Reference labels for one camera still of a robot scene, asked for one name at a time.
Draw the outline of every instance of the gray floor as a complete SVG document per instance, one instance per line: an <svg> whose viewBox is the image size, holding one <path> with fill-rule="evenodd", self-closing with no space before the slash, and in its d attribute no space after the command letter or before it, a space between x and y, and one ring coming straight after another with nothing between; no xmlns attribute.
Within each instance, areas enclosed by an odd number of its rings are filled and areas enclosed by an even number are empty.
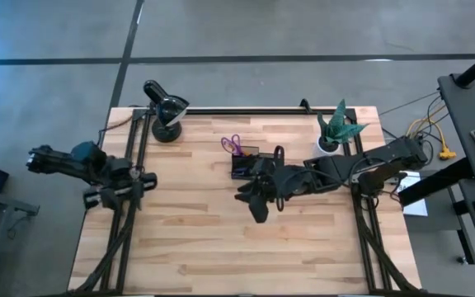
<svg viewBox="0 0 475 297"><path fill-rule="evenodd" d="M135 3L0 0L0 59L120 58ZM132 52L262 54L475 54L475 0L146 0ZM332 106L345 98L385 111L434 92L439 76L473 62L136 64L127 69L119 105L147 104L142 85L151 78L193 106L295 106L304 97ZM0 296L66 288L84 184L27 172L27 152L40 144L69 150L96 139L118 72L118 64L0 66L0 168L11 174L6 192L41 205L38 217L7 241ZM429 103L384 115L382 124L403 134ZM450 119L441 124L451 149L463 156ZM447 164L435 160L429 168ZM475 296L475 266L454 261L461 253L455 234L412 233L411 239L425 289Z"/></svg>

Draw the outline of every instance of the scissors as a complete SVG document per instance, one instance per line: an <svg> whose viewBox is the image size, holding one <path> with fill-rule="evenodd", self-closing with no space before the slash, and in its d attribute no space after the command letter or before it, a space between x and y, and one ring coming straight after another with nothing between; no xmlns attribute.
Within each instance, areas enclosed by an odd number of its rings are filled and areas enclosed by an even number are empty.
<svg viewBox="0 0 475 297"><path fill-rule="evenodd" d="M223 137L221 139L221 145L224 150L235 156L247 156L247 154L241 150L241 139L238 134L232 135L230 139Z"/></svg>

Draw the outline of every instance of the wooden table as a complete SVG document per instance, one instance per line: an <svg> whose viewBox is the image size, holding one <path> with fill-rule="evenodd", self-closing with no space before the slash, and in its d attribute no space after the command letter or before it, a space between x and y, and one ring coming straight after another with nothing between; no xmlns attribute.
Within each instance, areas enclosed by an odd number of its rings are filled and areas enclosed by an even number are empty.
<svg viewBox="0 0 475 297"><path fill-rule="evenodd" d="M377 109L355 111L359 123L369 124L361 133L364 150L383 145ZM113 109L109 125L131 112ZM144 166L157 173L158 187L146 193L135 219L125 294L367 293L347 189L295 197L281 213L269 204L265 224L256 224L247 205L233 198L244 181L230 179L221 137L239 133L242 145L270 153L280 144L285 163L302 165L317 139L315 115L187 115L181 123L176 142L148 138ZM123 157L128 133L128 125L108 131L103 149ZM378 216L387 253L420 287L401 207L381 196ZM103 256L111 219L112 211L100 207L87 212L69 289L82 284Z"/></svg>

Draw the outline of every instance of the green plant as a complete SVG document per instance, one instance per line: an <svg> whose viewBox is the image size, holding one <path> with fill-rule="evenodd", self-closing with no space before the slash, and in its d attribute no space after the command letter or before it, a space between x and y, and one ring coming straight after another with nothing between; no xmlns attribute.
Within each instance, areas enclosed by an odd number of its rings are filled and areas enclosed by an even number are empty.
<svg viewBox="0 0 475 297"><path fill-rule="evenodd" d="M320 125L323 141L329 144L344 144L349 139L362 131L367 125L346 125L344 122L344 114L346 113L346 101L342 99L336 107L335 113L329 124L322 117L322 113L318 112L318 124Z"/></svg>

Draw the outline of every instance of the desk lamp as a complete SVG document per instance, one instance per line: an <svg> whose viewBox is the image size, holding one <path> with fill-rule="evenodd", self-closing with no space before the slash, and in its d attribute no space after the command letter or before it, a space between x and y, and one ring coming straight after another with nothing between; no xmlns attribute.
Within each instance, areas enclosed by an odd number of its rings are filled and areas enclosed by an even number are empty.
<svg viewBox="0 0 475 297"><path fill-rule="evenodd" d="M190 103L179 96L168 95L154 80L144 83L144 92L155 104L157 112L157 120L152 125L155 139L162 143L177 139L182 131L179 120L186 114L186 108Z"/></svg>

